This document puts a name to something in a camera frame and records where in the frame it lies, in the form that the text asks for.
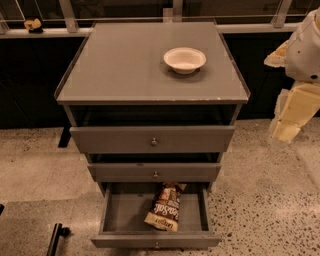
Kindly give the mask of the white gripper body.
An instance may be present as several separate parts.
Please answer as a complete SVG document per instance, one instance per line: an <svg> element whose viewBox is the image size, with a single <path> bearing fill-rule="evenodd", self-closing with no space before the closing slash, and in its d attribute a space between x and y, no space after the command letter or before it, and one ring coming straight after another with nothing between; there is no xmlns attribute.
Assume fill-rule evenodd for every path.
<svg viewBox="0 0 320 256"><path fill-rule="evenodd" d="M285 70L296 81L320 83L320 31L314 19L304 21L291 35Z"/></svg>

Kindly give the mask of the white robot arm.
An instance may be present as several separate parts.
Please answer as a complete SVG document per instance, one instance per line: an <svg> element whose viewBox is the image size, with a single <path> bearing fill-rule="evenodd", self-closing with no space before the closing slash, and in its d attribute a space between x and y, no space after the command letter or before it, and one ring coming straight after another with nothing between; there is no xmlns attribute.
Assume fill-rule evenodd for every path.
<svg viewBox="0 0 320 256"><path fill-rule="evenodd" d="M286 76L294 80L290 90L281 90L271 123L272 137L290 142L320 110L320 7L305 17L264 64L284 67Z"/></svg>

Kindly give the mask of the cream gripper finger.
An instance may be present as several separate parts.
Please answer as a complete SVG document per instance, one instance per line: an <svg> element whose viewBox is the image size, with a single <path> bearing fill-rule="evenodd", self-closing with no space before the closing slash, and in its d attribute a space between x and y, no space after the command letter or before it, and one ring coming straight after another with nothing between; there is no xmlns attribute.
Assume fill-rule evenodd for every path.
<svg viewBox="0 0 320 256"><path fill-rule="evenodd" d="M273 51L265 58L264 64L273 68L285 68L287 47L288 42L285 41L275 51Z"/></svg>
<svg viewBox="0 0 320 256"><path fill-rule="evenodd" d="M319 110L319 83L294 83L290 90L282 89L271 122L272 137L291 142Z"/></svg>

